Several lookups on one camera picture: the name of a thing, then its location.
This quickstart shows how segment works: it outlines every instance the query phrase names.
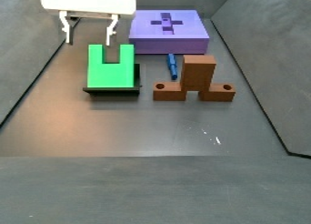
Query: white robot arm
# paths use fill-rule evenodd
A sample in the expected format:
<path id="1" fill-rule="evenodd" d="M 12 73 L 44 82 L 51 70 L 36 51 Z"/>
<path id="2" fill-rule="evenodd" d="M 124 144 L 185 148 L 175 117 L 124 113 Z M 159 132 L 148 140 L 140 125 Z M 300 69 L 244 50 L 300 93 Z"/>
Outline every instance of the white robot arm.
<path id="1" fill-rule="evenodd" d="M 119 17 L 132 18 L 136 11 L 136 0 L 41 0 L 41 5 L 51 14 L 60 15 L 67 43 L 72 43 L 73 40 L 67 16 L 112 19 L 105 37 L 105 45 L 109 45 L 111 35 L 116 34 Z"/>

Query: purple box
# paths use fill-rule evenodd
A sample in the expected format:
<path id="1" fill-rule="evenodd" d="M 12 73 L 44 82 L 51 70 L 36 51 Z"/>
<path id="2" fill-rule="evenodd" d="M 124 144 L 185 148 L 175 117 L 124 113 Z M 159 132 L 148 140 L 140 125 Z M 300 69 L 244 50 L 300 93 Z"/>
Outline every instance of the purple box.
<path id="1" fill-rule="evenodd" d="M 205 54 L 209 35 L 196 10 L 137 10 L 128 41 L 136 54 Z"/>

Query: green shape sorter piece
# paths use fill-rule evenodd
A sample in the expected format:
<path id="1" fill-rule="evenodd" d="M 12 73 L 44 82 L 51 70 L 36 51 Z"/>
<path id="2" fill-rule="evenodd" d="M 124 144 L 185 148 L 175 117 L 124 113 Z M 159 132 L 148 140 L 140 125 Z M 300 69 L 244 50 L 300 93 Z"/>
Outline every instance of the green shape sorter piece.
<path id="1" fill-rule="evenodd" d="M 103 45 L 88 46 L 88 88 L 133 87 L 133 45 L 120 46 L 119 64 L 104 61 Z"/>

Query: black base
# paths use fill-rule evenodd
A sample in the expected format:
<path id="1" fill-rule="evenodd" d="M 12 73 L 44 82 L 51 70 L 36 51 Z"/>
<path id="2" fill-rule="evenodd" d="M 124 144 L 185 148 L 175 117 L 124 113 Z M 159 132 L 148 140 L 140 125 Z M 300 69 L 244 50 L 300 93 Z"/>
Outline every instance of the black base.
<path id="1" fill-rule="evenodd" d="M 132 93 L 140 94 L 141 87 L 141 71 L 140 64 L 135 64 L 133 67 L 133 87 L 84 87 L 83 90 L 91 95 L 100 95 L 107 93 Z"/>

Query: wooden block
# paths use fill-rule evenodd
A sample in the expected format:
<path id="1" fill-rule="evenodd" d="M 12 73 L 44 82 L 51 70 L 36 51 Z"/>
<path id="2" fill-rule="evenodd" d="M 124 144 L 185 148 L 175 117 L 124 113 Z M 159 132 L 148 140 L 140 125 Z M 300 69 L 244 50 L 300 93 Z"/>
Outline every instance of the wooden block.
<path id="1" fill-rule="evenodd" d="M 236 94 L 235 86 L 229 83 L 209 84 L 208 91 L 199 92 L 201 101 L 231 102 Z"/>
<path id="2" fill-rule="evenodd" d="M 184 101 L 187 92 L 181 91 L 177 82 L 153 83 L 153 100 L 155 101 Z"/>
<path id="3" fill-rule="evenodd" d="M 185 91 L 200 91 L 209 88 L 216 67 L 213 56 L 184 55 L 181 71 L 181 87 Z"/>

